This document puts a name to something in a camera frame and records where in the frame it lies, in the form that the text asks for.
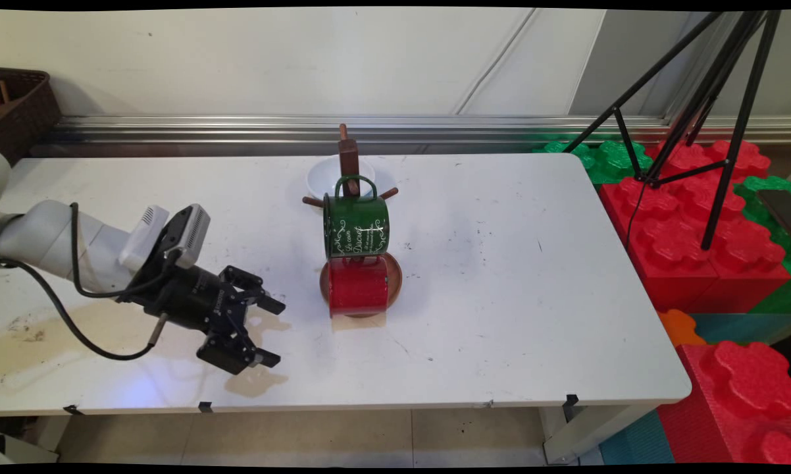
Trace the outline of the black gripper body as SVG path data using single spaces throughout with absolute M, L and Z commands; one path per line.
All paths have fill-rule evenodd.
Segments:
M 225 267 L 212 274 L 201 267 L 177 268 L 166 281 L 130 296 L 146 314 L 166 315 L 176 326 L 202 333 L 235 333 L 244 327 L 245 307 L 238 289 L 244 272 Z

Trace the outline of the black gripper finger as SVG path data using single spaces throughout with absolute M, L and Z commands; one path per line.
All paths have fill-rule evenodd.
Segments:
M 286 304 L 272 297 L 263 287 L 261 277 L 234 266 L 227 266 L 219 273 L 220 287 L 224 292 L 224 302 L 242 304 L 245 307 L 256 305 L 273 315 L 281 315 Z
M 248 335 L 233 335 L 209 331 L 204 343 L 196 351 L 196 356 L 215 368 L 231 375 L 239 375 L 244 369 L 258 365 L 274 368 L 281 362 L 281 356 L 254 345 Z

